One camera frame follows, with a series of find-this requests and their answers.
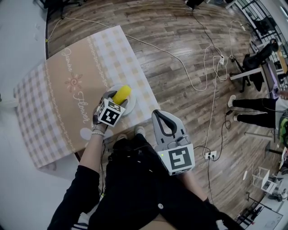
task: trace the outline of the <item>foot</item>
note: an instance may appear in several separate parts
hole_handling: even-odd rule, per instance
[[[121,140],[121,139],[127,139],[127,135],[126,134],[120,134],[118,137],[117,137],[117,139],[116,139],[116,141],[119,141],[119,140]]]
[[[231,95],[229,101],[228,101],[228,107],[233,107],[233,101],[236,100],[236,95]]]
[[[145,129],[144,129],[143,126],[136,126],[136,127],[135,127],[135,136],[136,136],[138,133],[139,133],[139,134],[142,134],[143,137],[145,137],[146,132],[145,132]]]
[[[237,120],[238,115],[233,116],[233,121],[238,121]]]

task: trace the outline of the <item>sneaker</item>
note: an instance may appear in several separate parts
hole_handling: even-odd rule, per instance
[[[237,120],[238,115],[233,116],[233,121],[238,121],[238,120]]]
[[[231,108],[233,107],[233,101],[236,100],[236,95],[231,95],[228,101],[228,107]]]
[[[119,140],[121,140],[121,139],[127,139],[127,135],[126,134],[120,134],[118,137],[117,137],[117,139],[116,139],[116,141],[119,141]]]
[[[138,133],[139,133],[139,134],[142,134],[143,137],[145,137],[146,132],[145,132],[145,129],[144,129],[143,126],[136,126],[136,127],[135,127],[135,136],[136,136]]]

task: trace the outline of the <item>white wall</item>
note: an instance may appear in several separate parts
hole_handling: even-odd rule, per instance
[[[0,2],[3,98],[11,97],[17,82],[45,59],[45,18],[46,13],[33,0]],[[38,171],[24,145],[14,110],[0,108],[0,225],[5,230],[46,229],[77,165],[71,155],[57,162],[54,175]]]
[[[285,15],[282,13],[280,9],[280,6],[283,6],[283,4],[286,3],[284,1],[281,2],[280,0],[260,0],[260,1],[267,8],[272,18],[279,26],[279,29],[284,35],[284,38],[286,39],[286,41],[288,41],[288,22],[286,20]]]

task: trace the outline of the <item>bracelet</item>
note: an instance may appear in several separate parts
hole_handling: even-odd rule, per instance
[[[98,129],[95,129],[93,132],[92,132],[92,135],[93,134],[97,134],[97,135],[100,135],[100,136],[105,136],[105,134],[103,133],[103,132],[101,132],[100,130],[98,130]]]

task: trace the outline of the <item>yellow object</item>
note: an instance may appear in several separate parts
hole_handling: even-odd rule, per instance
[[[115,104],[120,105],[125,99],[127,99],[130,93],[131,88],[128,85],[124,85],[121,87],[121,89],[118,90],[115,96],[112,97],[112,100]]]

